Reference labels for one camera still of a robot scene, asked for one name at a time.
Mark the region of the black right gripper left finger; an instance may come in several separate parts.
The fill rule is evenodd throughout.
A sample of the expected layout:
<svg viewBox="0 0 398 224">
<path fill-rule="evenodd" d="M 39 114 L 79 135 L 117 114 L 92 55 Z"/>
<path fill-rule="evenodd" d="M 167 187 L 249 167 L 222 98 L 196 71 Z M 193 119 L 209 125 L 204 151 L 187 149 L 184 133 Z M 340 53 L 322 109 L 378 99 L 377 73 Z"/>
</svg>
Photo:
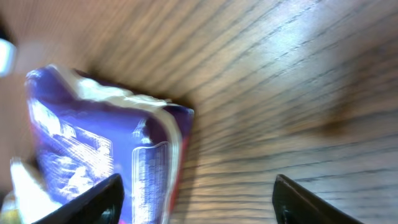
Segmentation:
<svg viewBox="0 0 398 224">
<path fill-rule="evenodd" d="M 123 201 L 122 177 L 113 174 L 36 224 L 118 224 Z"/>
</svg>

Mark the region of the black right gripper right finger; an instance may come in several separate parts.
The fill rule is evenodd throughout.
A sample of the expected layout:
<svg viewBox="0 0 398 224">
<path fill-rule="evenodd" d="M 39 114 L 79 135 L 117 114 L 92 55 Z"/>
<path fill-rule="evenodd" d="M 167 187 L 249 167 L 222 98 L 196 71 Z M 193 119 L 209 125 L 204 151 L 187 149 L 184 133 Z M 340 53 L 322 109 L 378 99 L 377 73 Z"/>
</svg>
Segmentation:
<svg viewBox="0 0 398 224">
<path fill-rule="evenodd" d="M 275 178 L 272 205 L 278 224 L 362 224 L 283 174 Z"/>
</svg>

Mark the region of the purple pad package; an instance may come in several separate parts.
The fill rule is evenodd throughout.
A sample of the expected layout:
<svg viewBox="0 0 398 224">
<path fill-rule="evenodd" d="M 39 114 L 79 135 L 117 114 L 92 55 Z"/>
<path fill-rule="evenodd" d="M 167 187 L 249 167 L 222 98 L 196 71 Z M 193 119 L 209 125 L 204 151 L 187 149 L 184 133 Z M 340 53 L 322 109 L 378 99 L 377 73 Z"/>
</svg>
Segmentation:
<svg viewBox="0 0 398 224">
<path fill-rule="evenodd" d="M 47 65 L 25 78 L 37 160 L 50 199 L 64 205 L 113 174 L 121 223 L 168 223 L 192 109 Z"/>
</svg>

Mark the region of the teal wet wipes pack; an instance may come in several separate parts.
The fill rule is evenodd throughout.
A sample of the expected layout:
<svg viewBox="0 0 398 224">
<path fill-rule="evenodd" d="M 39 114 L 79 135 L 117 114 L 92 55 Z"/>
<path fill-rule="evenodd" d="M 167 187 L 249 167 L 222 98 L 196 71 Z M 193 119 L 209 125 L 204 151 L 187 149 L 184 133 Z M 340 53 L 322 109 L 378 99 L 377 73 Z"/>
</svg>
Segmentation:
<svg viewBox="0 0 398 224">
<path fill-rule="evenodd" d="M 59 209 L 40 171 L 20 158 L 11 159 L 13 190 L 2 201 L 1 224 L 35 223 Z"/>
</svg>

